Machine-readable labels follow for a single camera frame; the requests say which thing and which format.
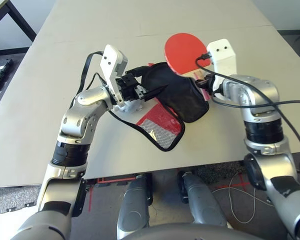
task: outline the ping pong paddle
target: ping pong paddle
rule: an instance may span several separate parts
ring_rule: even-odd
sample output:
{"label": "ping pong paddle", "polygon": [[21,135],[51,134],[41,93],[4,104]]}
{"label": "ping pong paddle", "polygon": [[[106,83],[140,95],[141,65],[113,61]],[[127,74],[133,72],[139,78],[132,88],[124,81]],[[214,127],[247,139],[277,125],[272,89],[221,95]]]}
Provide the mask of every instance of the ping pong paddle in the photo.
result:
{"label": "ping pong paddle", "polygon": [[[172,35],[164,46],[165,59],[171,70],[179,76],[196,80],[204,78],[202,71],[196,65],[196,59],[206,53],[206,46],[189,33]],[[210,65],[210,60],[200,59],[198,63],[206,67]],[[206,91],[203,90],[202,94],[206,100],[210,98]]]}

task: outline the white table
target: white table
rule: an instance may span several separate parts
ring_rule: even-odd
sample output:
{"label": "white table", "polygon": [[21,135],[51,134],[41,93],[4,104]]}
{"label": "white table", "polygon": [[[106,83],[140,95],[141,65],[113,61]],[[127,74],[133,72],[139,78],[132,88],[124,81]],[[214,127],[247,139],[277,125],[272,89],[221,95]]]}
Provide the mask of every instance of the white table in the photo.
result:
{"label": "white table", "polygon": [[[273,81],[281,100],[300,99],[300,58],[250,1],[113,2],[59,0],[54,6],[0,102],[0,186],[41,183],[85,59],[106,44],[123,51],[131,69],[164,61],[164,44],[174,33],[190,32],[206,44],[227,38],[240,74]],[[101,72],[99,61],[93,58],[88,80]],[[282,110],[300,133],[300,104]],[[292,152],[300,152],[293,133],[283,128]],[[239,110],[211,103],[206,115],[186,123],[178,145],[162,152],[106,113],[97,125],[85,177],[242,160],[248,152],[244,136]]]}

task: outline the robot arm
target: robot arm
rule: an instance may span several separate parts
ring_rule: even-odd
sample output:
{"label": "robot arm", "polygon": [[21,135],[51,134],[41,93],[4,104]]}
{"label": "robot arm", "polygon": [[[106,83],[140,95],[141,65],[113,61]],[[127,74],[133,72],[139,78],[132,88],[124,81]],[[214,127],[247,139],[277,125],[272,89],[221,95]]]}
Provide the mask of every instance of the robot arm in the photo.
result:
{"label": "robot arm", "polygon": [[69,238],[71,218],[81,214],[85,202],[83,176],[98,120],[114,105],[147,101],[164,89],[147,92],[132,74],[122,76],[127,62],[115,47],[105,47],[100,66],[107,86],[80,92],[64,114],[37,200],[38,212],[24,222],[13,240]]}
{"label": "robot arm", "polygon": [[[226,39],[212,42],[207,47],[216,72],[248,83],[273,102],[279,101],[276,86],[252,76],[237,75],[235,53]],[[209,92],[240,106],[268,104],[249,86],[215,76]],[[244,164],[250,183],[266,192],[284,225],[294,237],[300,237],[300,184],[297,180],[288,138],[283,134],[280,114],[273,106],[241,108],[245,125],[244,143],[250,151]]]}

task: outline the white wall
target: white wall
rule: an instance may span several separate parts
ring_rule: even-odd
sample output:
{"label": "white wall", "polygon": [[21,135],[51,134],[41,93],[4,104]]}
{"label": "white wall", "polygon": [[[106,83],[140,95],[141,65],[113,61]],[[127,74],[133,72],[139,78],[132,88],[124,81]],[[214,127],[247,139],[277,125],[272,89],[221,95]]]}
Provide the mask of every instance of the white wall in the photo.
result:
{"label": "white wall", "polygon": [[[21,15],[25,18],[25,20],[30,24],[33,30],[38,33],[56,0],[11,1],[21,13]],[[300,29],[300,0],[252,1],[260,9],[260,11],[272,22],[276,29]],[[11,17],[9,15],[6,15],[0,21],[0,50],[29,47],[30,45],[31,41],[11,19]]]}
{"label": "white wall", "polygon": [[[38,33],[56,0],[11,0],[24,19]],[[0,21],[0,50],[29,47],[32,44],[7,14]]]}
{"label": "white wall", "polygon": [[277,30],[300,30],[300,0],[252,0]]}

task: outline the white cable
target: white cable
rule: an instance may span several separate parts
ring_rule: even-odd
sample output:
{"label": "white cable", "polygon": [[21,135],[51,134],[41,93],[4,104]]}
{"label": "white cable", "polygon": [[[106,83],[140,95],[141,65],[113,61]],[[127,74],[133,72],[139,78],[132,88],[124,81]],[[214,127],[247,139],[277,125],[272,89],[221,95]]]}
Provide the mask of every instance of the white cable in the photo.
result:
{"label": "white cable", "polygon": [[[233,180],[234,180],[234,178],[235,178],[236,175],[238,175],[238,172],[237,172],[235,175],[233,175],[233,177],[231,178],[230,183],[229,183],[229,187],[224,187],[224,188],[220,188],[220,189],[214,190],[212,193],[215,193],[215,192],[217,192],[217,191],[219,191],[219,190],[222,190],[222,189],[228,189],[228,196],[229,196],[229,200],[230,200],[230,208],[231,208],[232,215],[234,216],[234,218],[235,218],[239,223],[241,223],[241,224],[248,224],[248,223],[250,223],[250,222],[252,221],[252,219],[254,219],[254,217],[255,217],[255,214],[256,214],[256,200],[258,200],[258,201],[260,201],[260,202],[262,202],[262,203],[264,203],[264,204],[266,204],[266,205],[269,205],[269,206],[273,206],[273,205],[268,204],[268,203],[262,201],[261,199],[257,198],[257,197],[256,197],[256,189],[255,189],[255,188],[253,189],[253,195],[251,195],[251,194],[249,194],[249,193],[247,193],[247,192],[245,192],[245,191],[242,191],[242,190],[240,190],[240,189],[231,187],[231,184],[232,184],[232,182],[233,182]],[[251,197],[253,198],[253,213],[252,213],[252,216],[250,217],[250,219],[249,219],[248,221],[241,221],[241,220],[239,220],[238,217],[236,216],[236,214],[235,214],[235,212],[234,212],[234,209],[233,209],[233,205],[232,205],[232,199],[231,199],[230,189],[238,190],[238,191],[240,191],[240,192],[242,192],[242,193],[245,193],[245,194],[247,194],[247,195],[249,195],[249,196],[251,196]]]}
{"label": "white cable", "polygon": [[248,195],[248,196],[250,196],[250,197],[252,197],[252,198],[255,198],[255,200],[257,200],[257,201],[259,201],[259,202],[261,202],[261,203],[263,203],[263,204],[265,204],[265,205],[268,205],[268,206],[270,206],[270,207],[274,207],[272,204],[267,203],[266,201],[263,201],[263,200],[261,200],[260,198],[257,198],[257,197],[255,197],[255,196],[253,196],[252,194],[250,194],[250,193],[248,193],[248,192],[246,192],[246,191],[240,190],[240,189],[238,189],[238,188],[235,188],[235,187],[223,187],[223,188],[219,188],[219,189],[214,190],[212,193],[218,192],[218,191],[220,191],[220,190],[225,190],[225,189],[233,189],[233,190],[237,190],[237,191],[239,191],[239,192],[242,192],[243,194],[246,194],[246,195]]}

